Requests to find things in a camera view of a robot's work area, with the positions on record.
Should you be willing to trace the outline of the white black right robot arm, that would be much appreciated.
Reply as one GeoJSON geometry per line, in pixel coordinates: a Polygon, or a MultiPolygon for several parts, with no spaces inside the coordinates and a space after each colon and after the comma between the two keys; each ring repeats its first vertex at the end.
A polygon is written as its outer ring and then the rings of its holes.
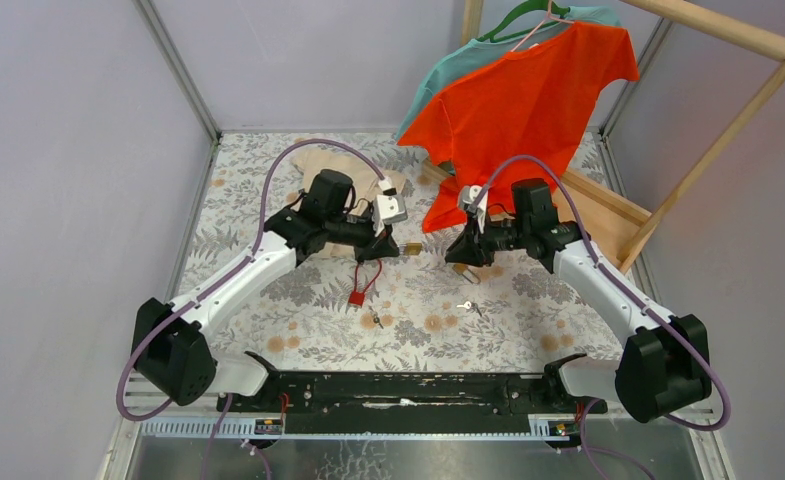
{"type": "Polygon", "coordinates": [[[571,286],[606,323],[623,348],[617,360],[574,354],[545,368],[543,402],[565,412],[580,399],[621,404],[641,422],[670,415],[707,399],[713,382],[707,331],[693,315],[678,317],[632,285],[575,221],[558,216],[541,179],[512,186],[514,215],[488,219],[488,195],[478,185],[459,194],[466,215],[462,233],[447,249],[452,264],[489,266],[498,252],[524,251],[571,286]]]}

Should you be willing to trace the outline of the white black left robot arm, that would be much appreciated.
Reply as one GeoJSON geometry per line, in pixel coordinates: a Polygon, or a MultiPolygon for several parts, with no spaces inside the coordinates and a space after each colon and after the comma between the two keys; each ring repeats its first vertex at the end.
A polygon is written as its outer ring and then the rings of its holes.
{"type": "Polygon", "coordinates": [[[261,236],[216,274],[170,302],[144,302],[134,326],[133,369],[169,404],[186,406],[206,393],[233,393],[253,410],[272,407],[279,387],[262,363],[215,353],[210,341],[268,285],[329,243],[352,247],[359,263],[398,256],[392,226],[406,219],[406,207],[390,179],[378,186],[373,201],[352,215],[346,209],[355,198],[352,179],[323,169],[296,203],[269,217],[261,236]]]}

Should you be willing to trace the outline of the red cable lock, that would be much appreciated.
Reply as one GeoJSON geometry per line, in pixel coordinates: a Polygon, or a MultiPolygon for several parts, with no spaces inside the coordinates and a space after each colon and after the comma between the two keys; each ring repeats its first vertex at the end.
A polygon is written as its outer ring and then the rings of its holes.
{"type": "Polygon", "coordinates": [[[347,304],[349,307],[361,308],[364,305],[367,293],[374,287],[383,271],[381,259],[375,260],[376,268],[373,275],[365,278],[361,276],[361,269],[366,265],[365,262],[358,263],[353,273],[353,285],[349,293],[347,304]]]}

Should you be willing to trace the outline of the brass padlock with keys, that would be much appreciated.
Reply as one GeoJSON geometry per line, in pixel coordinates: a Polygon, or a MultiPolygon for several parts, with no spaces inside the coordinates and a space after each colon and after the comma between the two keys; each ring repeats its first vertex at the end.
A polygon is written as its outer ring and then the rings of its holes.
{"type": "Polygon", "coordinates": [[[468,265],[453,264],[452,270],[470,284],[479,285],[482,282],[477,272],[468,265]]]}

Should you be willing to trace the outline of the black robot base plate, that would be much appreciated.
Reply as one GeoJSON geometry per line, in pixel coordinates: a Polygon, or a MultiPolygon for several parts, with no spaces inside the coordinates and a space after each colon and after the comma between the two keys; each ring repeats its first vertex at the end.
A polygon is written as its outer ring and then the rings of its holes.
{"type": "Polygon", "coordinates": [[[262,387],[251,396],[218,400],[218,410],[271,414],[283,421],[289,414],[415,410],[555,415],[572,422],[586,407],[594,414],[608,410],[603,400],[566,393],[552,368],[543,373],[325,372],[263,365],[268,376],[262,387]]]}

